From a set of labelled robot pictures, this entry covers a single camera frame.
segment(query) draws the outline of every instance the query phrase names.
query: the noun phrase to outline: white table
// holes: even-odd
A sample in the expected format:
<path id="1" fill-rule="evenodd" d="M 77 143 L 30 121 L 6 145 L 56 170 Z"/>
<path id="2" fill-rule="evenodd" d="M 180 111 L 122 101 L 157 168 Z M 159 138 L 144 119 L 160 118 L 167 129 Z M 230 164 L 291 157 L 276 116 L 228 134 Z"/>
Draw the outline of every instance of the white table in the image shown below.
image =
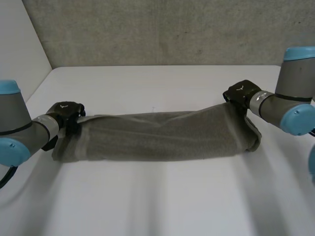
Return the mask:
<path id="1" fill-rule="evenodd" d="M 29 99 L 32 118 L 59 101 L 88 115 L 198 110 L 234 83 L 274 91 L 277 66 L 65 67 Z M 249 112 L 260 148 L 183 162 L 60 164 L 39 151 L 0 192 L 1 236 L 313 236 L 314 139 L 293 137 Z"/>

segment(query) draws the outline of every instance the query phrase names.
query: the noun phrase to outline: black cable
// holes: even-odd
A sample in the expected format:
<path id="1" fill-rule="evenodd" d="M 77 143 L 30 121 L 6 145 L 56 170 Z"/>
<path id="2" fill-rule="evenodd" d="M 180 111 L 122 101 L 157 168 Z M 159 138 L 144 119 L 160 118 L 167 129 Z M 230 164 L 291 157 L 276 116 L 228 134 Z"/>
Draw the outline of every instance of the black cable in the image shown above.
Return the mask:
<path id="1" fill-rule="evenodd" d="M 2 178 L 2 180 L 0 180 L 0 189 L 3 188 L 9 182 L 9 180 L 14 176 L 17 169 L 18 169 L 18 167 L 15 167 L 15 166 L 10 167 L 10 169 L 5 174 L 5 176 Z"/>

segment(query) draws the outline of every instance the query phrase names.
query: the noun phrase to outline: gray towel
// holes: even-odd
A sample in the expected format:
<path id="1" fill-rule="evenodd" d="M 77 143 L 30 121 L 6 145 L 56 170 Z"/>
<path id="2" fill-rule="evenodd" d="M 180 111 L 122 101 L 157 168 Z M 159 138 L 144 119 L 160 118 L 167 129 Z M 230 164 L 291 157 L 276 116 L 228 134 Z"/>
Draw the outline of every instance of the gray towel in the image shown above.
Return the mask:
<path id="1" fill-rule="evenodd" d="M 180 161 L 255 151 L 261 134 L 246 111 L 223 103 L 195 112 L 92 116 L 78 134 L 60 137 L 53 159 Z"/>

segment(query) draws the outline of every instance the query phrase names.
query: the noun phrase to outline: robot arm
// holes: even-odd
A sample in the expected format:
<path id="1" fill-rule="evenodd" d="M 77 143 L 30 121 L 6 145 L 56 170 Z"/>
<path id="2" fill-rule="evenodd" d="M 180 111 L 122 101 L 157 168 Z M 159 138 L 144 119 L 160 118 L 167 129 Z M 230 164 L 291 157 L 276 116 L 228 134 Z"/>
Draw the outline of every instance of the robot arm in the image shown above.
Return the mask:
<path id="1" fill-rule="evenodd" d="M 0 164 L 17 167 L 41 148 L 52 149 L 60 129 L 78 130 L 84 106 L 75 102 L 53 105 L 45 115 L 31 120 L 20 89 L 15 81 L 0 81 Z"/>
<path id="2" fill-rule="evenodd" d="M 292 135 L 311 133 L 315 128 L 315 47 L 288 48 L 275 93 L 261 90 L 245 80 L 223 94 L 244 109 Z"/>

